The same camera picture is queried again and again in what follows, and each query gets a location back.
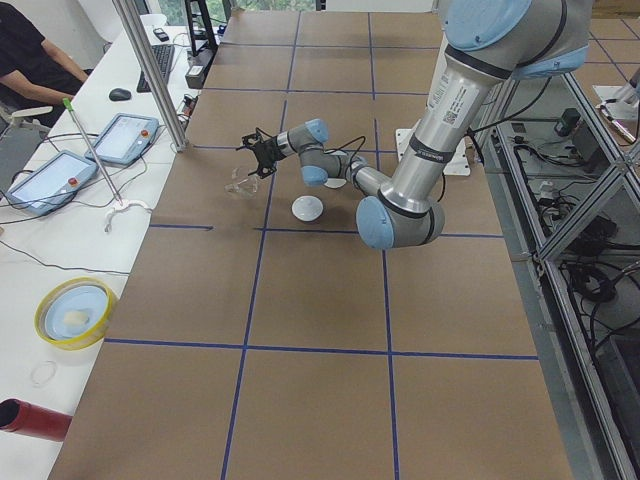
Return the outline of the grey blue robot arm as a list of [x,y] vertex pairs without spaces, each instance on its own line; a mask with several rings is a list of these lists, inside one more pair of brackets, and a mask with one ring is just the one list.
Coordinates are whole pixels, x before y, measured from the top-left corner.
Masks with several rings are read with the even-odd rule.
[[243,137],[265,178],[277,162],[296,155],[303,181],[321,186],[343,178],[364,198],[356,225],[371,248],[424,245],[444,226],[442,206],[430,192],[490,90],[506,80],[548,78],[586,60],[593,4],[590,1],[447,1],[440,14],[445,67],[429,93],[422,118],[392,176],[356,154],[325,148],[328,129],[313,119],[268,136]]

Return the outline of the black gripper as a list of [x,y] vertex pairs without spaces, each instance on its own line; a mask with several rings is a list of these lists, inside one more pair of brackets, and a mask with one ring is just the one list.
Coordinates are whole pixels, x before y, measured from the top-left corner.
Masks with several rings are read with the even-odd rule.
[[248,176],[257,175],[261,168],[274,168],[281,160],[281,151],[277,141],[273,139],[263,140],[258,145],[258,162],[260,166],[252,166],[248,169]]

